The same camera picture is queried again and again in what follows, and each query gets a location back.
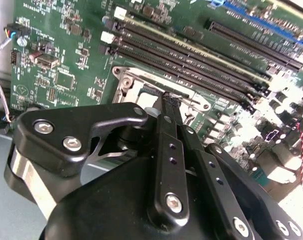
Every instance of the blue pcie slot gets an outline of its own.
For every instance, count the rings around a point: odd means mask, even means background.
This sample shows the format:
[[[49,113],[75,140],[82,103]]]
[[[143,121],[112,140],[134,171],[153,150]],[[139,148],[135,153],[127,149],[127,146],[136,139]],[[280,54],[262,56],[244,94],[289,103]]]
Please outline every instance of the blue pcie slot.
[[[257,23],[259,25],[261,25],[262,27],[265,27],[265,28],[268,28],[270,30],[272,30],[274,33],[294,42],[294,43],[297,43],[301,46],[303,46],[303,40],[298,40],[297,38],[295,38],[295,36],[288,32],[288,31],[285,31],[283,29],[281,29],[279,26],[276,26],[274,24],[271,24],[269,22],[267,22],[266,20],[263,20],[263,19],[260,19],[259,17],[257,16],[250,16],[247,14],[246,12],[246,9],[244,7],[240,7],[240,6],[236,6],[228,1],[225,1],[223,3],[223,6],[230,9],[231,11],[237,13],[237,14],[240,14],[242,15],[243,17],[246,17],[247,19],[249,19],[250,21],[254,22],[254,23]]]

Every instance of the motherboard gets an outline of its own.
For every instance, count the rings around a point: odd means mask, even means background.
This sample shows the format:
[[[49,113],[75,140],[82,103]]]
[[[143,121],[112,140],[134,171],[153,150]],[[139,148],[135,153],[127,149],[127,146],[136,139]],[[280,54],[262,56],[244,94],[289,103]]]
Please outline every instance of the motherboard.
[[[249,171],[287,151],[280,172],[292,181],[303,130],[303,8],[292,1],[294,12],[272,0],[15,0],[31,33],[13,44],[10,107],[146,108],[172,92],[204,146]]]

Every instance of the white connector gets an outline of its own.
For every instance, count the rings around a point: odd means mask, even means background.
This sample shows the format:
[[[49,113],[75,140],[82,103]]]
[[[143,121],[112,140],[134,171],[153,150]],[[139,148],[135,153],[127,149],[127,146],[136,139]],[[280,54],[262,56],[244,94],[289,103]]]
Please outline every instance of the white connector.
[[[117,6],[116,9],[115,9],[115,12],[114,12],[114,14],[113,14],[113,16],[114,16],[115,18],[117,18],[117,19],[124,20],[126,14],[127,14],[127,10],[126,10],[126,9]]]
[[[100,40],[107,43],[111,44],[114,41],[115,35],[106,31],[103,31],[101,33]]]

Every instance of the wire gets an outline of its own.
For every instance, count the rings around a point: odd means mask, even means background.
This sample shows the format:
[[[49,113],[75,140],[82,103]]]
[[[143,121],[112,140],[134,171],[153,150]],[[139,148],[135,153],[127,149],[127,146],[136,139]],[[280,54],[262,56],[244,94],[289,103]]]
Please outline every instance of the wire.
[[[8,108],[6,97],[5,97],[5,94],[3,92],[3,89],[2,89],[1,85],[0,85],[0,99],[1,99],[1,102],[3,104],[3,108],[5,110],[5,115],[6,115],[7,122],[11,123],[12,121],[10,119],[10,110]]]
[[[9,38],[10,36],[8,35],[7,29],[5,29],[5,33],[6,33],[7,38]]]
[[[297,130],[299,132],[299,139],[301,143],[300,147],[300,159],[301,159],[301,165],[300,165],[300,185],[303,191],[303,131],[301,130],[301,124],[298,122],[296,124]]]
[[[10,42],[12,41],[11,38],[6,38],[3,42],[0,43],[0,51],[4,49]]]
[[[16,32],[12,32],[10,35],[10,38],[13,39],[13,37],[16,35]]]
[[[0,43],[0,51],[3,50],[11,42],[11,40],[12,39],[10,37],[8,37],[3,42],[1,42]],[[2,102],[2,105],[3,105],[3,108],[5,110],[6,119],[9,123],[11,123],[12,121],[10,119],[10,110],[8,108],[6,97],[5,97],[5,94],[4,94],[4,91],[3,91],[1,85],[0,85],[0,99],[1,99],[1,102]]]

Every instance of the green circuit board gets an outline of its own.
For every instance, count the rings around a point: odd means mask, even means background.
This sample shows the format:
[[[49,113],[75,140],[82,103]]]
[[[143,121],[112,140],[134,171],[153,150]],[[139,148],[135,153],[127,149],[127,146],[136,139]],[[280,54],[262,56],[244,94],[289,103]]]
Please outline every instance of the green circuit board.
[[[246,7],[248,11],[252,8],[262,11],[268,7],[268,3],[260,0],[229,2]],[[131,58],[99,53],[101,35],[106,31],[103,18],[112,18],[116,6],[140,16],[144,15],[144,6],[150,6],[155,11],[162,9],[153,20],[165,26],[167,34],[187,35],[186,29],[191,28],[197,33],[197,44],[206,47],[217,56],[257,74],[268,75],[268,69],[273,67],[274,71],[283,74],[284,83],[292,84],[303,91],[303,68],[293,72],[285,67],[271,65],[265,57],[213,34],[207,26],[211,20],[217,21],[297,60],[303,59],[302,45],[289,41],[227,7],[215,7],[210,1],[15,0],[14,20],[30,28],[32,33],[25,39],[26,46],[21,46],[16,41],[13,44],[13,48],[19,52],[20,59],[19,63],[13,64],[12,67],[11,108],[24,111],[31,104],[50,109],[111,103],[119,82],[111,72],[114,66],[136,67],[164,77],[165,72]],[[280,8],[270,11],[268,17],[286,18],[303,30],[302,20]],[[35,43],[41,41],[50,42],[50,55],[59,60],[58,66],[44,69],[31,62],[30,56],[35,52]],[[225,100],[211,91],[201,87],[198,87],[197,91],[212,106],[210,111],[206,112],[207,116],[214,118],[218,112],[225,113],[234,121],[244,112],[239,104]],[[257,114],[251,118],[255,121],[259,119]],[[212,123],[199,114],[191,126],[203,139],[211,129]]]

